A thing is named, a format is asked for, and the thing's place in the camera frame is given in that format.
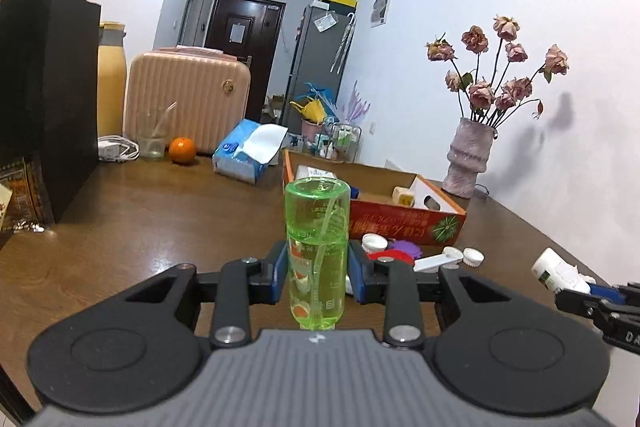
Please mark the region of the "small white spray bottle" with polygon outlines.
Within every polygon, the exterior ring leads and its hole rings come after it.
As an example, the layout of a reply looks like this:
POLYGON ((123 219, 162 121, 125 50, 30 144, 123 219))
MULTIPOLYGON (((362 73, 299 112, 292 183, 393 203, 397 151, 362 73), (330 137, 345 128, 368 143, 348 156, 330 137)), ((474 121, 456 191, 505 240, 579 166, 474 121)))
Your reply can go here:
POLYGON ((552 248, 546 248, 537 258, 532 266, 532 273, 553 294, 560 291, 590 294, 591 285, 597 284, 593 277, 580 273, 576 265, 570 265, 552 248))

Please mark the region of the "green spray bottle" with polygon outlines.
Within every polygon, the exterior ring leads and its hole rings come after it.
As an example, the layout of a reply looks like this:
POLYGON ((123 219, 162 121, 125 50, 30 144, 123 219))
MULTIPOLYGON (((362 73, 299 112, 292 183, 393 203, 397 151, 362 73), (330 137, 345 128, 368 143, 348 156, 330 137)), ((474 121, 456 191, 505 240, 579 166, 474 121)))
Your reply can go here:
POLYGON ((301 329, 334 329, 344 312, 350 187, 308 176, 285 187, 290 311, 301 329))

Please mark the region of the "large white plastic bottle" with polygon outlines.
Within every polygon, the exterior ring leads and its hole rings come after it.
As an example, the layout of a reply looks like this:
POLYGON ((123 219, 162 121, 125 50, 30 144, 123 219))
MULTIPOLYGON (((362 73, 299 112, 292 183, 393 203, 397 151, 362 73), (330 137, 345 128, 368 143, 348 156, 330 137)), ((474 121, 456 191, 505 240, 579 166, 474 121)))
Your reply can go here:
POLYGON ((307 178, 335 179, 336 176, 329 170, 320 169, 314 166, 299 165, 296 170, 295 179, 301 180, 307 178))

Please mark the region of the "white round jar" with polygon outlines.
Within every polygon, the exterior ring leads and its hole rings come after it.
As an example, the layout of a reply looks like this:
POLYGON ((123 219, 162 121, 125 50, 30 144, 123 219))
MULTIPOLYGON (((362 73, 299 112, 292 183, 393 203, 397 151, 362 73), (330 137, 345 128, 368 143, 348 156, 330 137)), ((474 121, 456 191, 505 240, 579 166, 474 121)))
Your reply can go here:
POLYGON ((377 254, 388 248, 387 239, 375 233, 363 234, 361 247, 367 254, 377 254))

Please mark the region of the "red white lint brush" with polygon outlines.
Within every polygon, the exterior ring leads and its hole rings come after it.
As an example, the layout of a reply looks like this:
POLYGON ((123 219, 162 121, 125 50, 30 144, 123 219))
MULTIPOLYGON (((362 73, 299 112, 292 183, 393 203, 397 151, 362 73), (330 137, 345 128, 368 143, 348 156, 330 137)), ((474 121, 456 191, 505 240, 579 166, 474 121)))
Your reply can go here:
POLYGON ((371 260, 392 259, 402 261, 410 265, 414 272, 420 273, 435 273, 440 267, 457 265, 463 260, 462 252, 450 246, 445 247, 439 255, 423 258, 413 258, 405 251, 398 251, 398 249, 387 249, 387 251, 367 254, 367 257, 371 260))

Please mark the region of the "beige square soap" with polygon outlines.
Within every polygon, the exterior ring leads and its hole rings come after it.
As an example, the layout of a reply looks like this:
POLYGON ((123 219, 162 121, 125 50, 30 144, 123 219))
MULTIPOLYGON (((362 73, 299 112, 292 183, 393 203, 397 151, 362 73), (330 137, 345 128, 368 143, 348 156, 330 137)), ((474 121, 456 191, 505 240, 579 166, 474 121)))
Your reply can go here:
POLYGON ((408 187, 395 186, 392 201, 397 206, 412 208, 416 201, 416 195, 408 187))

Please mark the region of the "blue tissue pack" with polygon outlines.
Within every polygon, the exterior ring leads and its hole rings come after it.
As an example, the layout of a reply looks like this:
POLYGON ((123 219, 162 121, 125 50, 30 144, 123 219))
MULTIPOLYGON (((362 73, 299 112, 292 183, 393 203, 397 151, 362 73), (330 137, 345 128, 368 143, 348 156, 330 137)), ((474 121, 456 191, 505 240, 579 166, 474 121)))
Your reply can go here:
POLYGON ((288 128, 278 124, 258 124, 243 119, 216 148, 214 171, 255 185, 273 158, 279 155, 287 133, 288 128))

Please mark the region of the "pink textured vase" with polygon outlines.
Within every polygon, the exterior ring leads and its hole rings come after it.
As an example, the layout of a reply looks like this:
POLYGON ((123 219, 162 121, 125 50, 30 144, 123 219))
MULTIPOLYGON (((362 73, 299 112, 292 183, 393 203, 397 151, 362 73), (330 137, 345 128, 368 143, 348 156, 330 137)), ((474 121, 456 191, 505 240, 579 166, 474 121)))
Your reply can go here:
POLYGON ((447 154, 449 166, 442 189, 454 196, 470 199, 477 177, 486 171, 492 144, 493 127, 462 117, 447 154))

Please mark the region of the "clear drinking glass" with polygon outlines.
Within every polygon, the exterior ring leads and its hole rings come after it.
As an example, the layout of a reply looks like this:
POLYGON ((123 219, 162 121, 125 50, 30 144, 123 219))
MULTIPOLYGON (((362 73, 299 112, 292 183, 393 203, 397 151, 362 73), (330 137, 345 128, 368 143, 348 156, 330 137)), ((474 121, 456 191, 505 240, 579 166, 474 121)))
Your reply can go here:
POLYGON ((149 160, 164 158, 167 146, 168 121, 177 102, 166 107, 140 109, 137 113, 136 138, 140 157, 149 160))

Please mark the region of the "yellow blue toy pile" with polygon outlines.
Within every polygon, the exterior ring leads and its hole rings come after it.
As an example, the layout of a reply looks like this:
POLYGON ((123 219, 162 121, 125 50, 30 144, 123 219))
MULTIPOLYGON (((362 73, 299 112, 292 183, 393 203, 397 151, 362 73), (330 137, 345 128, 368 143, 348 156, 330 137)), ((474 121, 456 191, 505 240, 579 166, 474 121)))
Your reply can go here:
POLYGON ((335 96, 330 88, 321 87, 314 82, 305 82, 306 91, 296 95, 288 102, 299 113, 304 121, 311 124, 324 124, 325 122, 337 122, 338 109, 335 104, 335 96))

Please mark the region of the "pink ribbed suitcase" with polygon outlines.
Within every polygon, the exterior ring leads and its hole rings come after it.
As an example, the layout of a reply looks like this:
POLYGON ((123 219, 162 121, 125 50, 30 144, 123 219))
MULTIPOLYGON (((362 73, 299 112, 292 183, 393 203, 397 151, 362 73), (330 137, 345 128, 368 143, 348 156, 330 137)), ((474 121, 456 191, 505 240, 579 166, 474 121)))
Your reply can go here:
POLYGON ((231 55, 184 46, 144 52, 129 69, 124 135, 136 139, 175 104, 167 138, 189 138, 198 152, 211 154, 244 118, 249 94, 250 70, 231 55))

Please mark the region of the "dried pink roses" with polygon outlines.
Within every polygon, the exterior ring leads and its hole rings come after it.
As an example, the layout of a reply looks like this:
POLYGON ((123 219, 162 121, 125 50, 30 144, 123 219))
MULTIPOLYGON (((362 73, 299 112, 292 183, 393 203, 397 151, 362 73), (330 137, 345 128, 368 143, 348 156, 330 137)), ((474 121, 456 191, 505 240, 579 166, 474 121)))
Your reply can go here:
POLYGON ((554 44, 530 75, 510 77, 515 65, 528 60, 526 49, 518 41, 521 25, 513 17, 497 15, 492 32, 497 38, 495 49, 491 49, 489 37, 480 26, 473 25, 462 34, 462 48, 474 56, 472 69, 463 69, 454 44, 445 35, 425 45, 426 59, 449 66, 446 88, 456 96, 460 116, 473 124, 498 130, 525 106, 533 109, 535 119, 540 118, 544 102, 534 95, 534 82, 551 82, 566 75, 570 70, 567 54, 554 44))

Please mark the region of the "grey refrigerator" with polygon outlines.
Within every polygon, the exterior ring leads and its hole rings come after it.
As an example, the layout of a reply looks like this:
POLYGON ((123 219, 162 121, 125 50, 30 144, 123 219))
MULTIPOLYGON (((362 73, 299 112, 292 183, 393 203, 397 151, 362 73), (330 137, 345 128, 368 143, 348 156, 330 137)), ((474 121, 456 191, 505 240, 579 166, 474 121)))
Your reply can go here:
POLYGON ((281 124, 299 133, 302 116, 292 102, 303 104, 311 95, 309 83, 326 89, 335 101, 348 54, 349 31, 355 27, 356 8, 334 0, 313 1, 304 9, 285 90, 281 124))

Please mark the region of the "yellow thermos jug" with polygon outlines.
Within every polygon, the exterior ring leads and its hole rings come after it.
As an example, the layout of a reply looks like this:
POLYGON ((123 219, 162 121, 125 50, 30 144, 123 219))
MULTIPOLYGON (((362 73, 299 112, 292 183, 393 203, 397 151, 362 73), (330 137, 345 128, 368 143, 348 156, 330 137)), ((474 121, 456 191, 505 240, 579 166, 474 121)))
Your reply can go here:
POLYGON ((121 135, 128 72, 124 50, 125 25, 102 22, 99 37, 96 129, 99 136, 121 135))

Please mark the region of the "black paper bag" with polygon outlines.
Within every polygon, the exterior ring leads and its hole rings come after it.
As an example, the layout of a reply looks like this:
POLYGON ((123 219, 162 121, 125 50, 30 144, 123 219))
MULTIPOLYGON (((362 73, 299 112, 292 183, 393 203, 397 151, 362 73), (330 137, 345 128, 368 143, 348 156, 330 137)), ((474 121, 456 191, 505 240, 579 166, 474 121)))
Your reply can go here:
POLYGON ((99 162, 100 18, 88 0, 1 0, 1 162, 36 164, 54 222, 99 162))

